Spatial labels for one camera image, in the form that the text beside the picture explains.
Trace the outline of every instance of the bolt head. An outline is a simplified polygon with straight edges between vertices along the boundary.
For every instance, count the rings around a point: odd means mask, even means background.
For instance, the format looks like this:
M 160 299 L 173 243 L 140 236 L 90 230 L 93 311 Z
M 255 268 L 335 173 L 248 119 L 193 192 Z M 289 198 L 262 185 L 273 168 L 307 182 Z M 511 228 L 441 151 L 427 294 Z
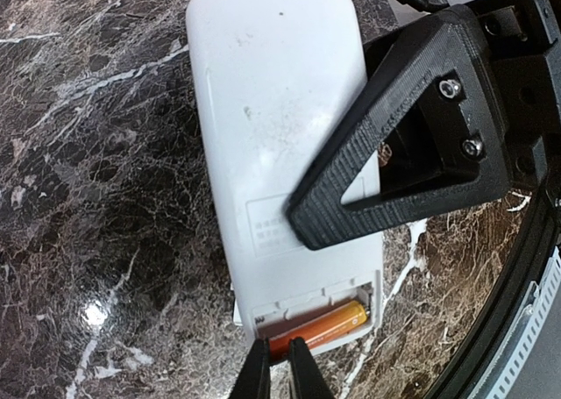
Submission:
M 464 153 L 472 159 L 479 158 L 483 153 L 483 142 L 480 139 L 466 139 L 462 143 Z
M 454 79 L 447 79 L 438 84 L 438 89 L 443 97 L 454 99 L 462 90 L 462 85 Z

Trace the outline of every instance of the orange battery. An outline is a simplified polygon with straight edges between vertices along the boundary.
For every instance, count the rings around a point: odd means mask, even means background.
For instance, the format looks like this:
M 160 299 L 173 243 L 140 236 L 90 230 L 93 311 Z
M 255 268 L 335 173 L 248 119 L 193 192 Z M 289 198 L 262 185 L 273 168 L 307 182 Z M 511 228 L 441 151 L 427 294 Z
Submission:
M 366 310 L 358 301 L 351 301 L 323 316 L 302 324 L 291 331 L 269 339 L 271 361 L 280 361 L 288 355 L 291 339 L 303 338 L 309 349 L 331 342 L 361 326 L 368 319 Z

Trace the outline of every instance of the black 3d-printed bracket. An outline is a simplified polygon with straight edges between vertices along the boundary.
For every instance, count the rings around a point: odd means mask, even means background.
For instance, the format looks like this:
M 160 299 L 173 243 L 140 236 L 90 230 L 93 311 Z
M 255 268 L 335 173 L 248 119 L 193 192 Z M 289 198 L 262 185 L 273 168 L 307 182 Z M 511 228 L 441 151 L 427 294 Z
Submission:
M 463 5 L 401 31 L 290 198 L 289 222 L 308 248 L 507 193 L 504 111 L 489 55 L 478 19 Z M 424 119 L 408 117 L 414 106 Z M 398 170 L 400 182 L 390 190 L 382 182 L 380 195 L 341 204 L 362 167 L 404 119 L 428 127 L 432 140 L 421 153 L 427 160 Z M 466 150 L 466 143 L 474 150 Z

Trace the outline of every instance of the black plastic mount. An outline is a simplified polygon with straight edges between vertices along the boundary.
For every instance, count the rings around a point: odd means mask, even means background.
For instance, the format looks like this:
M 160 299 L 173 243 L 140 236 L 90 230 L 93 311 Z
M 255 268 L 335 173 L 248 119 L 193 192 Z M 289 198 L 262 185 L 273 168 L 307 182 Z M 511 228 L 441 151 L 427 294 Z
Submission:
M 289 199 L 312 250 L 536 189 L 561 153 L 561 33 L 548 0 L 478 0 L 374 41 L 370 80 Z M 447 93 L 442 83 L 458 84 Z M 379 195 L 341 198 L 382 142 Z
M 478 19 L 463 5 L 400 32 L 290 198 L 289 222 L 308 248 L 332 246 L 507 193 L 510 174 L 501 143 L 505 118 L 489 54 Z M 439 88 L 448 80 L 461 85 L 454 99 L 445 98 Z M 403 170 L 408 184 L 401 189 L 342 205 L 362 167 L 414 105 L 433 135 L 436 151 L 428 145 L 426 154 L 434 160 Z M 462 142 L 467 139 L 481 140 L 485 151 L 466 157 Z

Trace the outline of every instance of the silver screw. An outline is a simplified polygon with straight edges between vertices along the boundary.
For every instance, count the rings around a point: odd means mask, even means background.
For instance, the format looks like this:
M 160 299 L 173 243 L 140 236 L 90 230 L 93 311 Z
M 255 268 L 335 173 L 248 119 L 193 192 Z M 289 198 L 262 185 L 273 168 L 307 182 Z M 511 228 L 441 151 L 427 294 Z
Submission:
M 462 143 L 462 149 L 470 158 L 479 158 L 483 153 L 483 142 L 479 138 L 466 139 Z
M 438 88 L 440 89 L 440 93 L 443 97 L 454 99 L 462 90 L 462 85 L 454 79 L 447 79 L 445 81 L 441 81 L 438 84 Z

